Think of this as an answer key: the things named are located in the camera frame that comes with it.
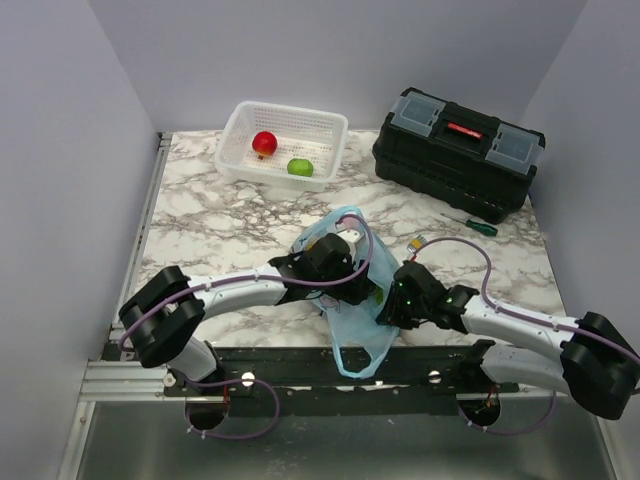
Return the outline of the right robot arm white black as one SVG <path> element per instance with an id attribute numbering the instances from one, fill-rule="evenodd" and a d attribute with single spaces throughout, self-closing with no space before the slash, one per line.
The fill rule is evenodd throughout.
<path id="1" fill-rule="evenodd" d="M 538 386 L 571 396 L 598 417 L 618 420 L 639 383 L 639 356 L 607 317 L 558 317 L 500 306 L 477 289 L 445 287 L 412 261 L 395 272 L 376 321 L 407 330 L 427 322 L 489 337 L 483 357 L 459 370 L 462 384 L 474 392 L 493 383 Z"/>

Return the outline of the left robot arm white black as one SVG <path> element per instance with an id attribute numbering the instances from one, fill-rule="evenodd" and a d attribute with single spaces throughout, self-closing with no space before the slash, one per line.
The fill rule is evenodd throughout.
<path id="1" fill-rule="evenodd" d="M 203 321 L 323 297 L 359 305 L 373 290 L 368 278 L 373 253 L 371 238 L 352 240 L 340 232 L 254 270 L 196 279 L 177 266 L 166 267 L 120 308 L 119 347 L 135 353 L 143 367 L 167 365 L 197 393 L 212 394 L 222 372 L 213 347 L 194 336 Z"/>

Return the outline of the light blue plastic bag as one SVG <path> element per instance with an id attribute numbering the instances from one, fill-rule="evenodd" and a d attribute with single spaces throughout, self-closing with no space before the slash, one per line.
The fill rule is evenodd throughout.
<path id="1" fill-rule="evenodd" d="M 296 253 L 304 250 L 325 234 L 337 233 L 342 229 L 353 229 L 364 234 L 365 230 L 359 223 L 363 218 L 364 214 L 356 206 L 340 207 L 300 234 L 290 251 Z M 373 240 L 373 254 L 367 279 L 373 282 L 374 289 L 362 303 L 350 305 L 342 300 L 316 293 L 310 297 L 311 303 L 327 318 L 339 373 L 353 379 L 373 376 L 399 333 L 397 327 L 376 323 L 376 317 L 382 312 L 390 293 L 393 275 L 399 269 L 399 262 L 378 236 L 374 236 Z M 353 345 L 362 347 L 369 355 L 369 361 L 365 366 L 347 367 L 342 360 L 341 349 Z"/>

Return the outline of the red fake apple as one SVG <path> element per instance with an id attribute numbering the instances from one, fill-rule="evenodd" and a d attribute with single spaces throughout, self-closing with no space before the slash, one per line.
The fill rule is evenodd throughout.
<path id="1" fill-rule="evenodd" d="M 278 140 L 273 133 L 260 131 L 254 136 L 251 147 L 259 159 L 268 158 L 276 152 Z"/>

